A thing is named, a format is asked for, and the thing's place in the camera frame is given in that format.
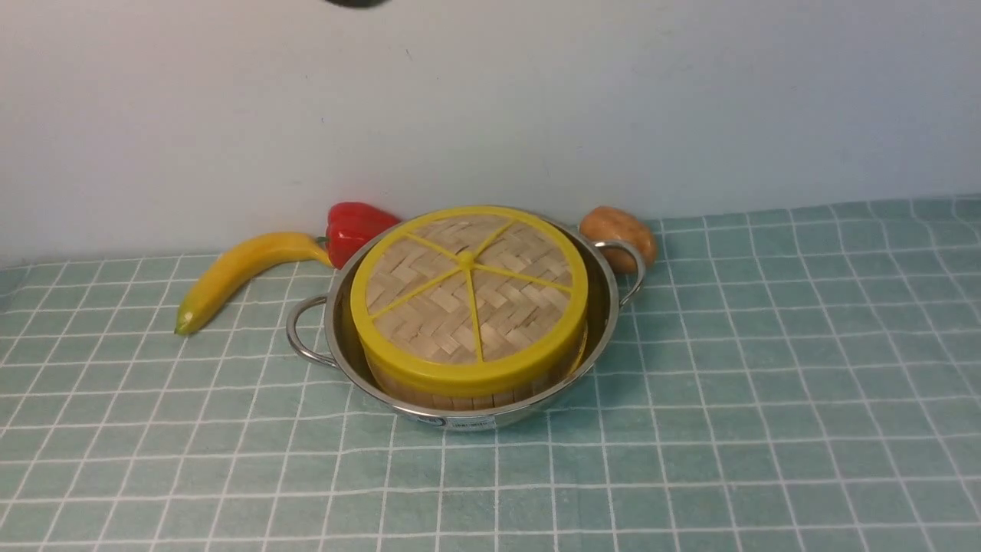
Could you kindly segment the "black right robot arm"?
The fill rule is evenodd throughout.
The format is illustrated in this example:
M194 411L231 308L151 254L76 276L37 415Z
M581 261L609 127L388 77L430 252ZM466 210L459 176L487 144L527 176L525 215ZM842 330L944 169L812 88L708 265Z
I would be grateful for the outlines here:
M326 3L339 6L343 9L368 10L375 9L388 2L388 0L326 0Z

